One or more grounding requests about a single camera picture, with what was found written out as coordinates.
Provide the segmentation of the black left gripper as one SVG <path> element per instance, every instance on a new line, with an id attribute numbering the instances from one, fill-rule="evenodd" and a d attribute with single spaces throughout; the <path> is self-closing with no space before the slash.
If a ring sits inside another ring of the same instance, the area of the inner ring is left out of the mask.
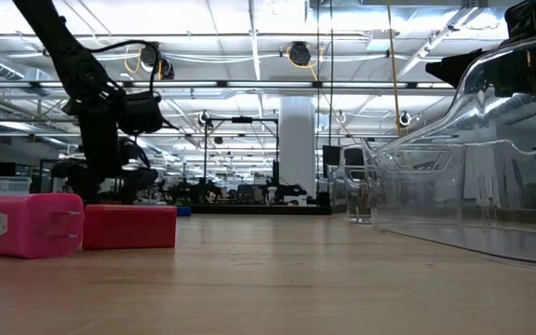
<path id="1" fill-rule="evenodd" d="M 87 169 L 101 183 L 90 184 L 84 203 L 119 204 L 119 179 L 122 158 L 117 133 L 116 111 L 122 107 L 125 90 L 118 86 L 99 88 L 65 86 L 69 96 L 63 110 L 77 118 Z"/>

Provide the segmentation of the red wall charger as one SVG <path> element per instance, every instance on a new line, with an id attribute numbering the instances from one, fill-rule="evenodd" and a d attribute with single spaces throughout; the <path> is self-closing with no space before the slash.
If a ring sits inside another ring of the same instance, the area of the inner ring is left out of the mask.
<path id="1" fill-rule="evenodd" d="M 82 248 L 174 248 L 176 226 L 176 207 L 88 205 Z"/>

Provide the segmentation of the pink wall charger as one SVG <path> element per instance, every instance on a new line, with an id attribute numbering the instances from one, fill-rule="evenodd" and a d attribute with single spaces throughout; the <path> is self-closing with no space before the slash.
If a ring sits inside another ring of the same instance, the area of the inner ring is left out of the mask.
<path id="1" fill-rule="evenodd" d="M 65 256 L 82 242 L 84 204 L 76 194 L 0 196 L 0 256 Z"/>

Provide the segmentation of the translucent plastic storage box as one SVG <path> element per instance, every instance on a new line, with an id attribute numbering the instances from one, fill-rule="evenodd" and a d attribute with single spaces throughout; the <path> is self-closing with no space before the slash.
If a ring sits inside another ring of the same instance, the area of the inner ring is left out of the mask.
<path id="1" fill-rule="evenodd" d="M 28 194 L 31 184 L 28 177 L 0 176 L 0 196 Z"/>

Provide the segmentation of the clear plastic tray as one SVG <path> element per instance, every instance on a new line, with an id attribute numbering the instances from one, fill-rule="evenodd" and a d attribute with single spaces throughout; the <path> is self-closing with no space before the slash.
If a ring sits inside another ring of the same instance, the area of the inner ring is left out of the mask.
<path id="1" fill-rule="evenodd" d="M 536 96 L 466 93 L 435 122 L 368 151 L 374 225 L 536 262 Z"/>
<path id="2" fill-rule="evenodd" d="M 371 224 L 368 171 L 360 144 L 340 146 L 338 166 L 325 166 L 330 206 L 333 212 L 345 212 L 350 223 Z"/>

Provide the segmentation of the white building column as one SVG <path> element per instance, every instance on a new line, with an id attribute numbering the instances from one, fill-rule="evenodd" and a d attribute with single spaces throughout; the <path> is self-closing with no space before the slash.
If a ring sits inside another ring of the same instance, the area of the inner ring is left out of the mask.
<path id="1" fill-rule="evenodd" d="M 307 96 L 285 96 L 279 110 L 279 176 L 315 196 L 315 107 Z"/>

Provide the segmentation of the black aluminium table frame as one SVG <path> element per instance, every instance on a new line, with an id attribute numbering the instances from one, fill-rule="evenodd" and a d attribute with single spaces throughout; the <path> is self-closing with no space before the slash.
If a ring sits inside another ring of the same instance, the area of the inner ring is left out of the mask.
<path id="1" fill-rule="evenodd" d="M 265 205 L 189 205 L 193 214 L 224 215 L 308 215 L 329 216 L 330 207 L 265 206 Z"/>

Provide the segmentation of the black neighbouring station frame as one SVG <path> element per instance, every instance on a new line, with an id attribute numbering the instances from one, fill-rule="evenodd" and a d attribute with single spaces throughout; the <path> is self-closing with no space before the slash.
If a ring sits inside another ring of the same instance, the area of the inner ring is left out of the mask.
<path id="1" fill-rule="evenodd" d="M 266 188 L 279 184 L 279 121 L 275 118 L 208 116 L 203 131 L 203 174 L 222 196 L 212 205 L 233 205 L 244 187 L 247 205 L 271 201 Z"/>

